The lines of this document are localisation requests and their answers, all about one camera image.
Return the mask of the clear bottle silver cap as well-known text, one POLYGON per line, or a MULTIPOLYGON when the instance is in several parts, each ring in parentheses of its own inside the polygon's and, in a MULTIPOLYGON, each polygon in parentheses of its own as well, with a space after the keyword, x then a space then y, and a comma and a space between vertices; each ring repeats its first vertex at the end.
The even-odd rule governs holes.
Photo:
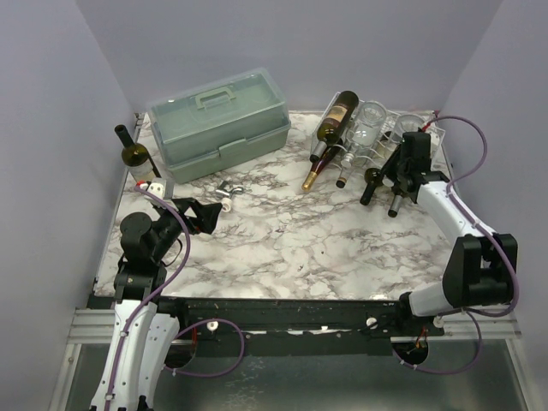
POLYGON ((396 121, 393 129, 388 134, 388 139, 396 144, 403 140, 405 133, 419 131, 424 124, 424 119, 415 114, 402 114, 396 121))

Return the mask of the green wine bottle white label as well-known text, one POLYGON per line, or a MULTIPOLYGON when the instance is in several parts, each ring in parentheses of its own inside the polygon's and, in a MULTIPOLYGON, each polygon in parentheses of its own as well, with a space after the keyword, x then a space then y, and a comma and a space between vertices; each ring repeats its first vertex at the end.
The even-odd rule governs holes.
POLYGON ((114 131, 123 145, 122 161, 134 180, 151 182, 154 178, 160 178, 161 175, 151 154, 145 146, 133 140, 126 126, 119 124, 115 126, 114 131))

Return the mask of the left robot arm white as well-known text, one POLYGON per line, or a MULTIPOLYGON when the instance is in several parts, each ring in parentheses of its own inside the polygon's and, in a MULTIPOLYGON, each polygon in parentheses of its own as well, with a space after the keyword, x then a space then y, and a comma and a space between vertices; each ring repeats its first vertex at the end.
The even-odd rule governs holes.
POLYGON ((155 210, 158 219, 139 211, 120 224, 114 330, 92 410, 151 409, 171 342, 189 330, 182 304, 161 299, 174 279, 167 274, 164 256, 181 236, 211 234, 222 206, 184 198, 156 205, 155 210))

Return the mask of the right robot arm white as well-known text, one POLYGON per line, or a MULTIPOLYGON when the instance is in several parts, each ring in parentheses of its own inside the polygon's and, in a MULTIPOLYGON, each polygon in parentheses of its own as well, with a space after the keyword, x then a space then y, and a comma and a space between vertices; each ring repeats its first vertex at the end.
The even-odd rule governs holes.
POLYGON ((485 226, 455 193, 448 177, 432 170, 431 136, 407 132, 386 163, 392 191, 419 205, 442 230, 453 248, 441 279, 406 293, 406 305, 394 314, 396 329, 406 336, 425 325, 425 317, 464 308, 515 302, 517 240, 485 226))

